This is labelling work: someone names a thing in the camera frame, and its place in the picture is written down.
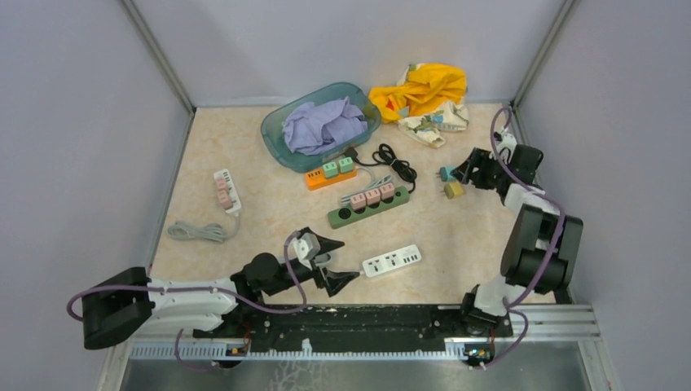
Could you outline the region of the teal charger plug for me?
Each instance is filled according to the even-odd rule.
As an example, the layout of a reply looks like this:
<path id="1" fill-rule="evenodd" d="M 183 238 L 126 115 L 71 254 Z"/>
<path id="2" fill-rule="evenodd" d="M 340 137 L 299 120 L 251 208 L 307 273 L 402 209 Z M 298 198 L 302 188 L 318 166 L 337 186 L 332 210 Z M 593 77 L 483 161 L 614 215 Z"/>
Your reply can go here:
<path id="1" fill-rule="evenodd" d="M 437 170 L 436 175 L 442 182 L 454 182 L 456 180 L 453 175 L 454 169 L 453 166 L 443 166 Z"/>

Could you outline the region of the yellow charger plug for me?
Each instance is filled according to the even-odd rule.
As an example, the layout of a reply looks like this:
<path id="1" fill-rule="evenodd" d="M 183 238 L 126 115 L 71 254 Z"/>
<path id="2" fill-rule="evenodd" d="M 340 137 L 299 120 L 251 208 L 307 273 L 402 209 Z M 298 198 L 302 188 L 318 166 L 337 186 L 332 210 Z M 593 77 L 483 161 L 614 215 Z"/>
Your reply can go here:
<path id="1" fill-rule="evenodd" d="M 453 200 L 464 195 L 464 188 L 458 181 L 446 182 L 442 192 L 446 198 Z"/>

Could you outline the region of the green power strip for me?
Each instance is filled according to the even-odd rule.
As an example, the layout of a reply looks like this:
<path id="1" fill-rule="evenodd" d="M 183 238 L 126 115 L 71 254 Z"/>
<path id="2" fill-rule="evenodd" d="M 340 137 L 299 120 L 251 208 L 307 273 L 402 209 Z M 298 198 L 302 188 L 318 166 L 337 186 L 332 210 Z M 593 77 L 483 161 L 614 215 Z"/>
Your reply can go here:
<path id="1" fill-rule="evenodd" d="M 362 220 L 373 217 L 377 214 L 389 211 L 407 204 L 410 200 L 410 193 L 405 187 L 396 187 L 394 194 L 387 200 L 380 200 L 373 205 L 365 205 L 363 208 L 355 210 L 351 206 L 340 207 L 327 213 L 328 224 L 332 229 L 339 229 L 350 224 L 361 222 Z"/>

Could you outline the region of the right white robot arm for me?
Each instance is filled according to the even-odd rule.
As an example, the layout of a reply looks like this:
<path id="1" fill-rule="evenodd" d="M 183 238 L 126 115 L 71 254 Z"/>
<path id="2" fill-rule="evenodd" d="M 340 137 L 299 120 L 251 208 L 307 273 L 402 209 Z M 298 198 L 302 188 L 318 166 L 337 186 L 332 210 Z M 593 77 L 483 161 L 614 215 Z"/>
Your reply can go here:
<path id="1" fill-rule="evenodd" d="M 459 325 L 470 336 L 504 327 L 508 312 L 531 293 L 547 294 L 570 284 L 583 221 L 566 214 L 536 186 L 544 154 L 518 145 L 495 152 L 475 147 L 451 172 L 463 184 L 495 191 L 515 222 L 500 262 L 500 272 L 464 295 Z"/>

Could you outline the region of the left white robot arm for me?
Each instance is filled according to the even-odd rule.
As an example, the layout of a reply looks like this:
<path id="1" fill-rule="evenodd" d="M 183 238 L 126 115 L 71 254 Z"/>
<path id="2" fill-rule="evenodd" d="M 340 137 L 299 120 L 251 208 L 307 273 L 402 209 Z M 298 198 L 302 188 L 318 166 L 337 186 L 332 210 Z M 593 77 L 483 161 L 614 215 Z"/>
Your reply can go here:
<path id="1" fill-rule="evenodd" d="M 344 242 L 305 227 L 284 242 L 282 257 L 259 253 L 240 271 L 210 281 L 154 279 L 131 267 L 73 297 L 68 314 L 81 322 L 87 350 L 119 345 L 135 334 L 190 331 L 195 338 L 246 336 L 251 317 L 299 314 L 307 307 L 305 282 L 329 297 L 360 276 L 329 269 Z"/>

